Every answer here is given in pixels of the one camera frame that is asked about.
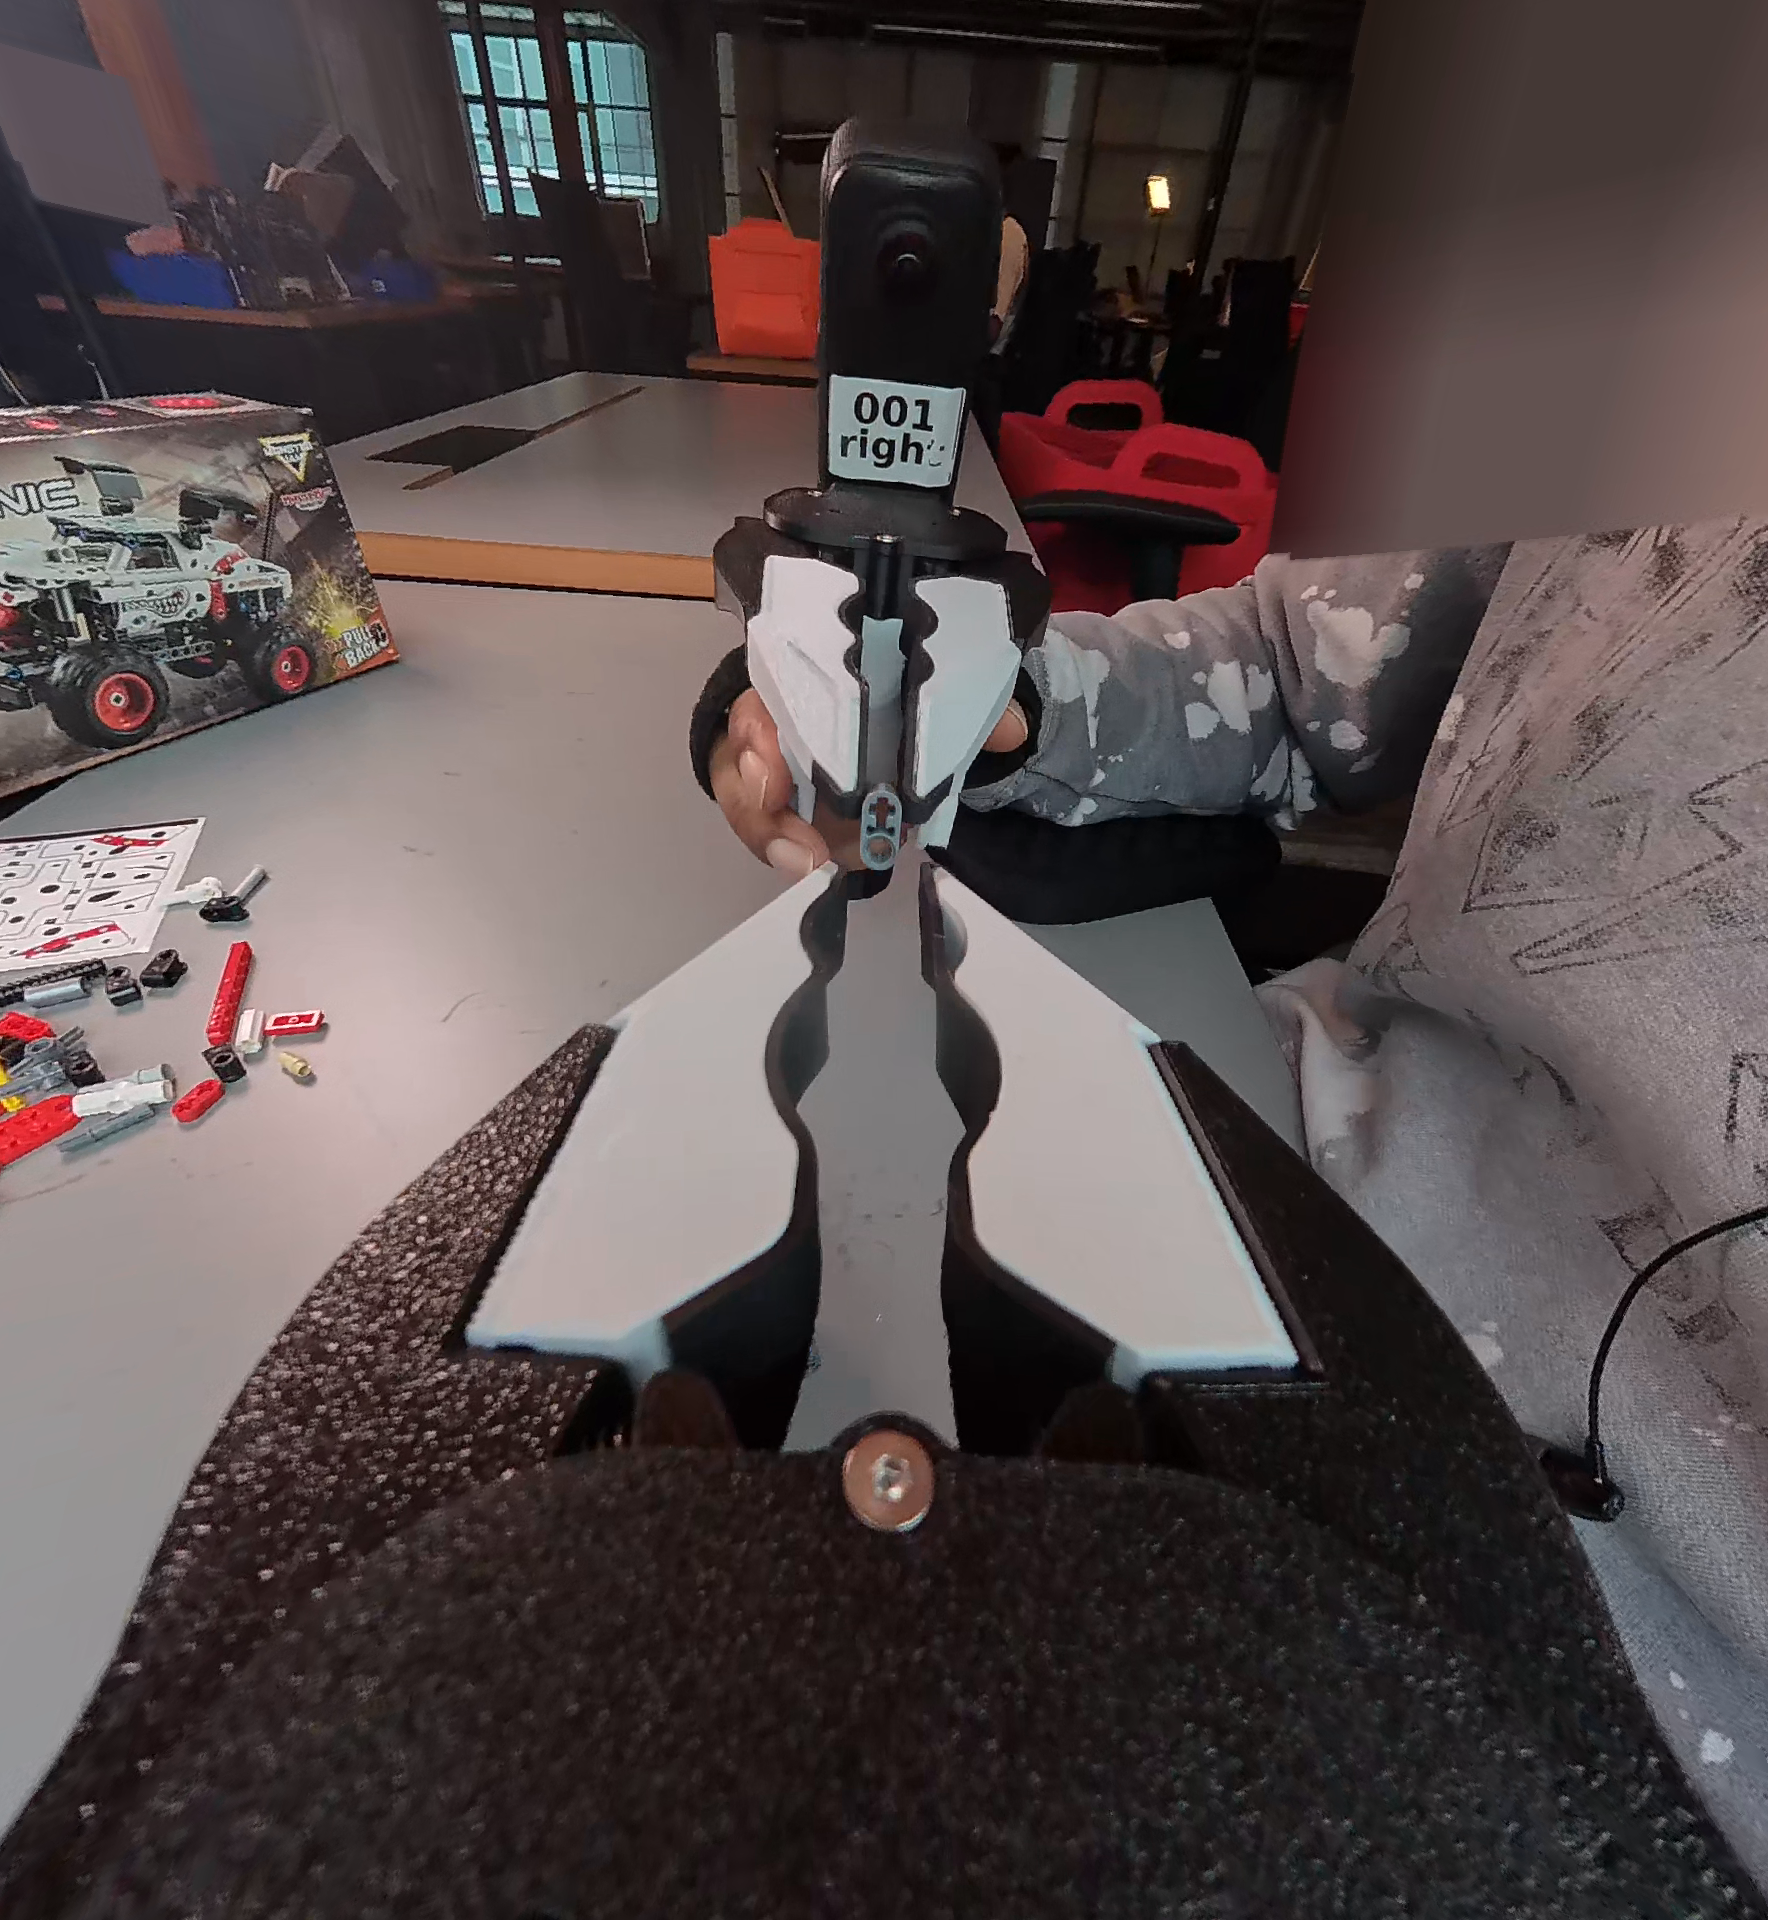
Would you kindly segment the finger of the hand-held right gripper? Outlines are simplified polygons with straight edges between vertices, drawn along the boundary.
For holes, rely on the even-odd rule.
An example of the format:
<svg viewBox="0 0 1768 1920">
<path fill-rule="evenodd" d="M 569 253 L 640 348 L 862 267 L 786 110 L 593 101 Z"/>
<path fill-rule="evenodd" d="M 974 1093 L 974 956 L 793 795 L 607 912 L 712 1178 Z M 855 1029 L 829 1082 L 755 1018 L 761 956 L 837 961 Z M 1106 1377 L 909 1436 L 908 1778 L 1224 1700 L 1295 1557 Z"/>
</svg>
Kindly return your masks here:
<svg viewBox="0 0 1768 1920">
<path fill-rule="evenodd" d="M 919 847 L 941 852 L 970 765 L 1015 697 L 1024 651 L 1011 597 L 998 580 L 923 575 L 909 584 L 899 637 L 908 657 L 883 772 L 901 826 Z"/>
<path fill-rule="evenodd" d="M 844 841 L 862 802 L 889 776 L 889 697 L 871 678 L 869 590 L 855 571 L 810 558 L 762 558 L 746 615 L 752 691 L 773 711 L 793 813 Z"/>
</svg>

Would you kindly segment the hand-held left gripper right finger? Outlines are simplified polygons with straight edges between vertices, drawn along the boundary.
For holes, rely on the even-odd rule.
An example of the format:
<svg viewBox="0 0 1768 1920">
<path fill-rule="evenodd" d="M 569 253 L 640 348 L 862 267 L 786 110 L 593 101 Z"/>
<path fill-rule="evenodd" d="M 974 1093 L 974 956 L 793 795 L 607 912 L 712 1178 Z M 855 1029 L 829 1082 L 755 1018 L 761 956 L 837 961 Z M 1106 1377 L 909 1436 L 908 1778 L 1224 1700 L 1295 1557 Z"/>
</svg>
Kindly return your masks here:
<svg viewBox="0 0 1768 1920">
<path fill-rule="evenodd" d="M 1102 1378 L 1291 1377 L 1159 1036 L 941 868 L 919 876 L 955 1247 Z"/>
</svg>

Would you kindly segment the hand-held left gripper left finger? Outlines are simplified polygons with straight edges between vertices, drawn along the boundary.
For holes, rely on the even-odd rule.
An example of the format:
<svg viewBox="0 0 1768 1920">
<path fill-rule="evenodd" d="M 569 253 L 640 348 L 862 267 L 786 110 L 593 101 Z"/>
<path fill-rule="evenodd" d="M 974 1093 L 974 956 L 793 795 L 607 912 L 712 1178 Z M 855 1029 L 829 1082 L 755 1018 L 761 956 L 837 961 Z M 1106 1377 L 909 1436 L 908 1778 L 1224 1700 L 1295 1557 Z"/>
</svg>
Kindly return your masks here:
<svg viewBox="0 0 1768 1920">
<path fill-rule="evenodd" d="M 793 883 L 614 1022 L 582 1107 L 486 1265 L 465 1350 L 761 1373 L 818 1318 L 818 1154 L 842 872 Z"/>
</svg>

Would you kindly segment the person's right forearm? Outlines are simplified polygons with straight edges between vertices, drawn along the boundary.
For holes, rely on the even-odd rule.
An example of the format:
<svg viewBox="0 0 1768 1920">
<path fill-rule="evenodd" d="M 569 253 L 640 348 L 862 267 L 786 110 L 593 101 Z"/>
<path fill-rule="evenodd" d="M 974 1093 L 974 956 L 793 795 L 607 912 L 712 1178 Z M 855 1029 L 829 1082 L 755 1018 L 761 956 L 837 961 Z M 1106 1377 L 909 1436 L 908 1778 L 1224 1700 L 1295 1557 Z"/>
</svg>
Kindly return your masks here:
<svg viewBox="0 0 1768 1920">
<path fill-rule="evenodd" d="M 1508 540 L 1384 558 L 1263 558 L 1235 589 L 1116 615 L 1048 615 L 1015 705 L 1028 740 L 979 755 L 959 804 L 1060 826 L 1253 813 L 1417 789 Z"/>
</svg>

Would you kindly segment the grey desk with wooden edge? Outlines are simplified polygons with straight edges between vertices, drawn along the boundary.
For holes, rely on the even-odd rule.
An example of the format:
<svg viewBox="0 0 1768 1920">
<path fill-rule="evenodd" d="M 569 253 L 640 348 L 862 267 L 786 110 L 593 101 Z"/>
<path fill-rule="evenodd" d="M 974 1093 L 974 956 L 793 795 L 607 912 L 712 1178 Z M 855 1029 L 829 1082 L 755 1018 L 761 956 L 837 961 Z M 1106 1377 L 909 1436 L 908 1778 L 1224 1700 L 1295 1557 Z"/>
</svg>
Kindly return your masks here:
<svg viewBox="0 0 1768 1920">
<path fill-rule="evenodd" d="M 818 480 L 818 398 L 569 371 L 326 456 L 376 580 L 705 603 L 729 522 Z"/>
</svg>

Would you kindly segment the person's right hand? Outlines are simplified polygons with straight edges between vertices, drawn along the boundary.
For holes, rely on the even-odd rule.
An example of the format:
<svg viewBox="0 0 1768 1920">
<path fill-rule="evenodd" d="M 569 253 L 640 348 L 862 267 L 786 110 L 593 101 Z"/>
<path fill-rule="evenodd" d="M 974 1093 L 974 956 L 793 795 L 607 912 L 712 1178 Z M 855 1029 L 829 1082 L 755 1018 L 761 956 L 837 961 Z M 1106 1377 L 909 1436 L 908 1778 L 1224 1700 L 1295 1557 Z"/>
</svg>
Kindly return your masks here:
<svg viewBox="0 0 1768 1920">
<path fill-rule="evenodd" d="M 1006 776 L 1003 763 L 1024 768 L 1028 759 L 1038 755 L 1043 720 L 1043 691 L 1028 671 L 1019 671 L 1015 699 L 992 728 L 992 740 L 974 768 L 975 813 L 998 808 L 992 786 Z M 827 826 L 813 826 L 800 814 L 774 724 L 748 683 L 741 651 L 726 653 L 701 683 L 690 711 L 690 755 L 701 772 L 699 786 L 712 795 L 729 830 L 769 868 L 786 883 L 800 883 L 827 861 L 844 872 L 862 868 L 862 830 L 854 818 L 829 814 Z"/>
</svg>

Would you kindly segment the orange seat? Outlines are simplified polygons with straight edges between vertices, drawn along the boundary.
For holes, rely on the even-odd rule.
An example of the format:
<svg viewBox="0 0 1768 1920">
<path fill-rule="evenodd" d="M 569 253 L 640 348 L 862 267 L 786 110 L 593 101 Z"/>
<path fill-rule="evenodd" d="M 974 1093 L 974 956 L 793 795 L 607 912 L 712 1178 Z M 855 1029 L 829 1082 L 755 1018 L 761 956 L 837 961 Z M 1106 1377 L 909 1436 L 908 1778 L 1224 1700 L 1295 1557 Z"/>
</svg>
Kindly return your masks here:
<svg viewBox="0 0 1768 1920">
<path fill-rule="evenodd" d="M 780 221 L 735 221 L 705 239 L 708 311 L 721 355 L 813 361 L 823 249 Z"/>
</svg>

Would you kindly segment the red plastic chair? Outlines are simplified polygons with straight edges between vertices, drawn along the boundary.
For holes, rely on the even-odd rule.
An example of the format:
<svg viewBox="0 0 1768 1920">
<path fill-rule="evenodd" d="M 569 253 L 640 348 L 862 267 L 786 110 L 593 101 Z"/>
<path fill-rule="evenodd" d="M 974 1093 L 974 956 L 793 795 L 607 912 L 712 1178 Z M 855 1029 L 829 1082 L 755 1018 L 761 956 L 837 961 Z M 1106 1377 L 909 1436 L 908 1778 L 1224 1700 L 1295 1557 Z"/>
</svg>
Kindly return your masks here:
<svg viewBox="0 0 1768 1920">
<path fill-rule="evenodd" d="M 1110 490 L 1235 522 L 1235 540 L 1185 549 L 1168 601 L 1242 584 L 1272 545 L 1277 477 L 1239 438 L 1173 422 L 1141 427 L 1116 451 L 1106 480 Z"/>
<path fill-rule="evenodd" d="M 995 467 L 1011 504 L 1055 490 L 1106 490 L 1106 467 L 1145 427 L 1161 427 L 1159 392 L 1141 380 L 1074 380 L 1043 414 L 1006 411 Z"/>
</svg>

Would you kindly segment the black office chair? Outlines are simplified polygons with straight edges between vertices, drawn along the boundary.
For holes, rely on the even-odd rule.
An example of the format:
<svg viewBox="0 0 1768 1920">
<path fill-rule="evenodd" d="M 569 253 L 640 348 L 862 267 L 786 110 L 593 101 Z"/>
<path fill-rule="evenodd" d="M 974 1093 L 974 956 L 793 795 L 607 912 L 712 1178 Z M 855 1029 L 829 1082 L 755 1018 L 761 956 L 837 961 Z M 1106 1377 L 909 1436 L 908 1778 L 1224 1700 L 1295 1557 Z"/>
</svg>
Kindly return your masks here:
<svg viewBox="0 0 1768 1920">
<path fill-rule="evenodd" d="M 1085 525 L 1123 545 L 1132 603 L 1181 597 L 1181 561 L 1191 545 L 1235 545 L 1239 522 L 1191 504 L 1161 504 L 1106 490 L 1046 490 L 1015 504 L 1028 525 Z"/>
</svg>

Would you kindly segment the window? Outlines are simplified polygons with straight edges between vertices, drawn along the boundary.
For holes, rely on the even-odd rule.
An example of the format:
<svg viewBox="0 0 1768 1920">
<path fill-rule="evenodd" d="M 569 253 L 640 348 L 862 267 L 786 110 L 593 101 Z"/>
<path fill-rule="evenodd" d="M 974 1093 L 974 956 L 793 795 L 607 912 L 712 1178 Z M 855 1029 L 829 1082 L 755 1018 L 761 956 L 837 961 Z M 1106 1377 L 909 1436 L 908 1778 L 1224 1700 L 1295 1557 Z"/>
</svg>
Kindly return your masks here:
<svg viewBox="0 0 1768 1920">
<path fill-rule="evenodd" d="M 643 43 L 609 12 L 438 6 L 474 189 L 486 216 L 536 216 L 536 180 L 580 172 L 658 221 Z"/>
</svg>

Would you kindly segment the person's grey patterned sweatshirt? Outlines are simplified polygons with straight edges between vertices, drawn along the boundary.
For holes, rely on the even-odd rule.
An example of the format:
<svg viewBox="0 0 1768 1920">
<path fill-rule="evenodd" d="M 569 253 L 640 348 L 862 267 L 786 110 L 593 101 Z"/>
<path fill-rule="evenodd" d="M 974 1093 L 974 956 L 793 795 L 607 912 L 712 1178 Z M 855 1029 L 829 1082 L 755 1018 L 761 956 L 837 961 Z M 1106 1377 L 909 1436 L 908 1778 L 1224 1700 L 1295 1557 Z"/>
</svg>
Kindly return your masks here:
<svg viewBox="0 0 1768 1920">
<path fill-rule="evenodd" d="M 1258 567 L 1331 682 L 1460 661 L 1384 906 L 1263 999 L 1311 1166 L 1580 1448 L 1634 1274 L 1768 1207 L 1768 518 L 1519 540 L 1417 610 L 1443 563 Z M 1580 1542 L 1768 1900 L 1768 1223 L 1645 1283 L 1598 1435 Z"/>
</svg>

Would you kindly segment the white sticker sheet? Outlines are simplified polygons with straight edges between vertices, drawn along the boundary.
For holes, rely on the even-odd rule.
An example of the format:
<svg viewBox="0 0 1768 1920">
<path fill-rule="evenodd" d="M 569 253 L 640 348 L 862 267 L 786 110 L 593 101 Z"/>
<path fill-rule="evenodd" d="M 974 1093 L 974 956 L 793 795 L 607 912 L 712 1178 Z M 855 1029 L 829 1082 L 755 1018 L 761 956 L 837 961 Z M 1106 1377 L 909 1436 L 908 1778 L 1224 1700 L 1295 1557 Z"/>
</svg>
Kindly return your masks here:
<svg viewBox="0 0 1768 1920">
<path fill-rule="evenodd" d="M 0 975 L 149 956 L 201 818 L 0 841 Z"/>
</svg>

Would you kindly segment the toy truck box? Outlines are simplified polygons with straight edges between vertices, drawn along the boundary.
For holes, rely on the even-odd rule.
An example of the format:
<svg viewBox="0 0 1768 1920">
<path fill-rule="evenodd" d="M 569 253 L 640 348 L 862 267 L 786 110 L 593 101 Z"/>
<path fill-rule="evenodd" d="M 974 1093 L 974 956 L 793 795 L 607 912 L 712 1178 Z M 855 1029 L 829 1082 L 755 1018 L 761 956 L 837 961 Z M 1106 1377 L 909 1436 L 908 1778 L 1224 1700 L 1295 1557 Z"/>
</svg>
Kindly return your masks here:
<svg viewBox="0 0 1768 1920">
<path fill-rule="evenodd" d="M 394 657 L 310 411 L 0 411 L 0 795 Z"/>
</svg>

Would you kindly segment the blue storage crate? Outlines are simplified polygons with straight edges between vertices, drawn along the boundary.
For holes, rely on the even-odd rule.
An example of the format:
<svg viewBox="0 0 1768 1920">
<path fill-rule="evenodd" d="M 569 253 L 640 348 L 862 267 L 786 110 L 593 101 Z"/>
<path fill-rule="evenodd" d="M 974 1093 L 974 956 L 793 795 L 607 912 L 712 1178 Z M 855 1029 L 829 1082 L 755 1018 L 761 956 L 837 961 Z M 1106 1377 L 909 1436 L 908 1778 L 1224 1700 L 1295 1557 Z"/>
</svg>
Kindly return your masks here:
<svg viewBox="0 0 1768 1920">
<path fill-rule="evenodd" d="M 120 285 L 120 299 L 168 311 L 201 315 L 239 315 L 232 270 L 225 261 L 201 253 L 128 253 L 109 249 L 105 267 Z"/>
</svg>

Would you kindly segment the grey board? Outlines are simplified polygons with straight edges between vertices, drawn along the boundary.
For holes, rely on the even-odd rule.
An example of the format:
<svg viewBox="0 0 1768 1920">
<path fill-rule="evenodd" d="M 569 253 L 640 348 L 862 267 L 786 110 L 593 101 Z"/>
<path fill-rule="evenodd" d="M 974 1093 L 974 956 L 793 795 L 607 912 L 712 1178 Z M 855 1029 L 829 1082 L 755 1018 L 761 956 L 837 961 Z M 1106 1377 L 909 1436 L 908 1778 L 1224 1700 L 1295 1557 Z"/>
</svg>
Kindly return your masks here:
<svg viewBox="0 0 1768 1920">
<path fill-rule="evenodd" d="M 0 129 L 33 201 L 128 227 L 168 216 L 128 83 L 0 43 Z"/>
</svg>

